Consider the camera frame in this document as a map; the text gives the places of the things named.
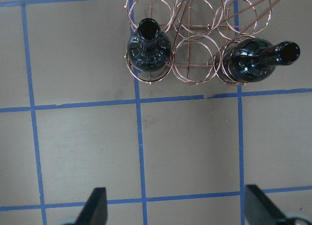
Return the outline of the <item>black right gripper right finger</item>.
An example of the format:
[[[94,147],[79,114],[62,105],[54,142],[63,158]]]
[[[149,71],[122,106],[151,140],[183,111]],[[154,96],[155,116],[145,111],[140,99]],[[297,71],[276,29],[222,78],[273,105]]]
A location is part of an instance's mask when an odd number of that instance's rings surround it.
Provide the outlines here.
[[[286,225],[287,217],[255,184],[245,185],[245,218],[250,225]]]

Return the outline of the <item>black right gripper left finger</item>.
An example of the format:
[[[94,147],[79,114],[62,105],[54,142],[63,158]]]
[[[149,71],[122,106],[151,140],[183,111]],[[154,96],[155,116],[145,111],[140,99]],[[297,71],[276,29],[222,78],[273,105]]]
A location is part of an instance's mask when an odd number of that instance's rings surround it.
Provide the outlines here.
[[[106,188],[94,188],[74,225],[106,225],[107,220]]]

